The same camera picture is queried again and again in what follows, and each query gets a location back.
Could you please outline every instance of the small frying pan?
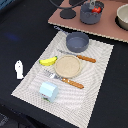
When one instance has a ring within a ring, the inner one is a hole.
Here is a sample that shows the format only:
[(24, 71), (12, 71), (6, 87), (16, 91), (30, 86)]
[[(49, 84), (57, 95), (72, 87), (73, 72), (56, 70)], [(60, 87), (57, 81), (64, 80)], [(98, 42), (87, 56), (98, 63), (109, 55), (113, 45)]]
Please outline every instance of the small frying pan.
[(88, 48), (89, 37), (85, 33), (83, 32), (68, 33), (63, 31), (57, 26), (54, 26), (54, 28), (64, 32), (67, 35), (66, 46), (71, 52), (80, 53)]

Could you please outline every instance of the plate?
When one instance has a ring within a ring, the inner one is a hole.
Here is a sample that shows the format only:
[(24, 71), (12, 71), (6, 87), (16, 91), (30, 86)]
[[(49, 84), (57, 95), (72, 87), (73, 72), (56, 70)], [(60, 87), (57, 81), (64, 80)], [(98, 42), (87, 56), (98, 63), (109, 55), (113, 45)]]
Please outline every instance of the plate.
[(65, 55), (55, 62), (54, 69), (61, 77), (73, 78), (80, 73), (81, 62), (76, 56)]

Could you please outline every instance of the white figurine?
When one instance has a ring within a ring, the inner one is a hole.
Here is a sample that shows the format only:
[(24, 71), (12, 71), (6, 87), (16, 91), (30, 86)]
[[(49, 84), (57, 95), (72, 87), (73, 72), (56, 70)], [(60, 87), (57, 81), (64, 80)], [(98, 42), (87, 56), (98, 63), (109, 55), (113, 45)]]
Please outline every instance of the white figurine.
[(95, 1), (96, 1), (96, 0), (90, 0), (90, 6), (89, 6), (89, 9), (94, 9)]
[(17, 72), (17, 79), (23, 79), (23, 65), (20, 60), (16, 62), (15, 70)]

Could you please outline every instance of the cloth mat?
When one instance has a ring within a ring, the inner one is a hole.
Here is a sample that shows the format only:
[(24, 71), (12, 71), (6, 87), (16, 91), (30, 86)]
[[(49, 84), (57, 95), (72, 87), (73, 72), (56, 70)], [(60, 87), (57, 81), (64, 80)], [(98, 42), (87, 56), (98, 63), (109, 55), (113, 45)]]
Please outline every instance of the cloth mat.
[[(86, 128), (94, 108), (113, 45), (90, 39), (88, 49), (78, 54), (96, 59), (96, 63), (80, 60), (82, 63), (82, 71), (79, 76), (72, 78), (72, 80), (83, 84), (83, 89), (45, 76), (43, 72), (44, 68), (55, 73), (54, 65), (42, 66), (39, 64), (39, 60), (54, 56), (60, 58), (64, 54), (58, 52), (57, 49), (70, 52), (66, 47), (66, 35), (61, 31), (56, 34), (43, 54), (11, 95), (60, 117), (79, 128)], [(44, 81), (52, 82), (58, 86), (59, 94), (53, 103), (41, 99), (39, 88)]]

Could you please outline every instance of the black table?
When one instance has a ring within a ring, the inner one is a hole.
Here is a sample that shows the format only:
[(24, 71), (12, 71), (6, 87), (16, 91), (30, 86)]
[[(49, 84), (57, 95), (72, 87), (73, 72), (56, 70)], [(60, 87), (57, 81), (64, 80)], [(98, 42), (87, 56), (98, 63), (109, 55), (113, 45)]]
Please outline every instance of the black table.
[[(62, 0), (54, 0), (60, 5)], [(14, 65), (21, 60), (24, 76), (58, 32), (48, 19), (56, 10), (48, 0), (23, 0), (0, 17), (0, 104), (51, 128), (74, 125), (11, 96), (20, 84)], [(89, 38), (114, 45), (88, 128), (128, 128), (128, 44), (94, 35)]]

